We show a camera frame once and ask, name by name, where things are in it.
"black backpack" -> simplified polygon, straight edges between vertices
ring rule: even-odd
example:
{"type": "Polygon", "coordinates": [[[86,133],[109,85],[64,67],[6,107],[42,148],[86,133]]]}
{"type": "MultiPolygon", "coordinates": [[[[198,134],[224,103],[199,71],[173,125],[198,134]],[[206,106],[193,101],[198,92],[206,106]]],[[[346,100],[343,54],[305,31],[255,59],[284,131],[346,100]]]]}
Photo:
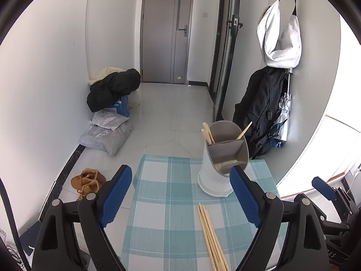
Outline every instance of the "black backpack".
{"type": "Polygon", "coordinates": [[[266,154],[270,131],[281,113],[279,101],[287,92],[287,74],[283,68],[266,66],[250,77],[241,102],[235,105],[233,122],[241,129],[252,121],[245,133],[250,158],[266,154]]]}

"pair of shoes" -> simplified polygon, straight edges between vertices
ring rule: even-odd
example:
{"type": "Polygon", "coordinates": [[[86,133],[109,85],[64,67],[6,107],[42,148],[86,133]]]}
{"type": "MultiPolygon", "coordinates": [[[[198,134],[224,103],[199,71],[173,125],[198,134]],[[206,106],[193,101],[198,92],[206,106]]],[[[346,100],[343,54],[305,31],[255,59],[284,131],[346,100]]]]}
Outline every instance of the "pair of shoes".
{"type": "Polygon", "coordinates": [[[73,177],[70,184],[79,193],[77,201],[81,201],[87,194],[97,193],[105,182],[105,177],[97,169],[86,168],[73,177]]]}

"checkered tablecloth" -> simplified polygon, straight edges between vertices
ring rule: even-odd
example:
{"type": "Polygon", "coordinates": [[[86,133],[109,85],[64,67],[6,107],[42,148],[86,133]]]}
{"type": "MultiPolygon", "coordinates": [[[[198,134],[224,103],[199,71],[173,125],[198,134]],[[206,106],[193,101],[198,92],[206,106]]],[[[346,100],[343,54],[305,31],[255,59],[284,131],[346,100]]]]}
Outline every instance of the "checkered tablecloth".
{"type": "MultiPolygon", "coordinates": [[[[231,270],[246,253],[256,227],[234,193],[214,198],[204,193],[197,177],[202,159],[144,155],[133,179],[135,187],[121,262],[128,271],[211,271],[196,206],[204,204],[231,270]]],[[[278,195],[264,160],[251,160],[245,173],[263,191],[278,195]]],[[[277,263],[286,225],[281,225],[268,263],[277,263]]]]}

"umbrella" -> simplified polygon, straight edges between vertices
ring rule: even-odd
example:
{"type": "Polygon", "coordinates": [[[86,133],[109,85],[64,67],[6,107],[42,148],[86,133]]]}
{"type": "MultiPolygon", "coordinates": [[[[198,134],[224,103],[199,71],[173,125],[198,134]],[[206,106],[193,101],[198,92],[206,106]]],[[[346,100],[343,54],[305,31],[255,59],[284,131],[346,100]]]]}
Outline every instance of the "umbrella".
{"type": "Polygon", "coordinates": [[[279,107],[281,109],[281,114],[275,121],[271,131],[270,146],[274,148],[282,148],[285,142],[287,141],[287,133],[289,128],[289,112],[291,110],[291,94],[289,93],[289,75],[293,73],[293,69],[287,69],[288,73],[288,88],[287,93],[281,98],[279,102],[279,107]]]}

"black cloth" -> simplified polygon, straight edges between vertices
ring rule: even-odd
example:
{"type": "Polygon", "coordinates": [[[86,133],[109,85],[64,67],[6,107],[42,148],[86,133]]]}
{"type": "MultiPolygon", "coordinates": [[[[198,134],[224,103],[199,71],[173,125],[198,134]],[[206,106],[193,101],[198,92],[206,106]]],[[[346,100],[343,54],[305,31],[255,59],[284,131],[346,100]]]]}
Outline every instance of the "black cloth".
{"type": "Polygon", "coordinates": [[[113,72],[90,86],[87,104],[91,112],[113,105],[120,97],[130,95],[139,88],[140,74],[135,69],[113,72]]]}
{"type": "Polygon", "coordinates": [[[287,83],[285,69],[266,66],[251,75],[245,95],[235,105],[234,123],[245,129],[252,121],[245,133],[250,158],[269,150],[269,133],[280,115],[279,101],[287,83]]]}

